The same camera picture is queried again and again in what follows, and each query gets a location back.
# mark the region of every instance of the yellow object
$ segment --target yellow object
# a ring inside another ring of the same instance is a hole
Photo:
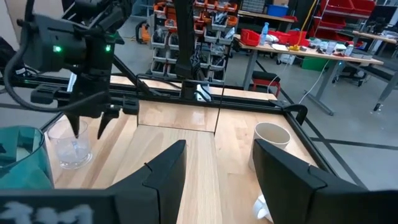
[[[299,51],[299,50],[300,50],[299,44],[301,43],[301,39],[302,39],[302,37],[303,37],[303,30],[304,30],[304,27],[305,27],[305,25],[307,24],[308,19],[309,19],[310,16],[311,16],[312,9],[313,9],[313,7],[315,6],[316,3],[317,3],[317,0],[313,0],[312,6],[311,6],[311,8],[310,8],[310,11],[308,12],[307,18],[305,18],[305,21],[304,21],[304,23],[303,23],[303,27],[301,27],[301,30],[300,30],[300,37],[298,38],[298,42],[297,42],[296,45],[289,47],[289,50],[294,50],[294,51]]]

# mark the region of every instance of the white wall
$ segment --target white wall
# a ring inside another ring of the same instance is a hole
[[[3,37],[14,49],[19,48],[17,37],[12,26],[7,5],[4,0],[0,0],[0,36]]]
[[[6,3],[9,17],[11,18],[12,26],[15,30],[17,40],[19,42],[21,36],[21,28],[17,25],[17,19],[23,19],[25,15],[26,0],[0,0]],[[44,14],[54,18],[61,17],[62,2],[61,0],[35,0],[34,12]]]

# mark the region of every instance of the transparent cup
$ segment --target transparent cup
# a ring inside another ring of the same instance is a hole
[[[48,131],[50,142],[64,169],[80,168],[93,158],[88,139],[88,125],[80,121],[79,135],[75,137],[69,120],[58,121]]]

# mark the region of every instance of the water bottle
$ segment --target water bottle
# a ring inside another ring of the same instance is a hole
[[[261,44],[261,45],[264,45],[264,43],[266,42],[267,34],[268,34],[268,25],[269,25],[269,23],[266,22],[266,23],[264,24],[264,27],[262,28],[262,31],[261,31],[261,39],[260,39],[260,44]]]
[[[354,50],[354,45],[350,44],[350,45],[347,47],[347,49],[346,49],[344,55],[345,55],[345,56],[350,56],[351,53],[353,53],[353,50]]]

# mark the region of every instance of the black bracket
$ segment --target black bracket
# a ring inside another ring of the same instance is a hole
[[[123,98],[122,105],[123,113],[130,115],[138,115],[139,113],[139,101],[137,98]]]
[[[59,87],[39,85],[32,94],[30,94],[30,101],[32,103],[40,103],[49,105],[54,100],[54,95],[57,91],[61,90]]]
[[[285,112],[297,112],[296,120],[300,125],[303,125],[308,114],[308,109],[304,105],[294,104],[286,105],[284,102],[278,100],[269,100],[270,103],[282,109]]]

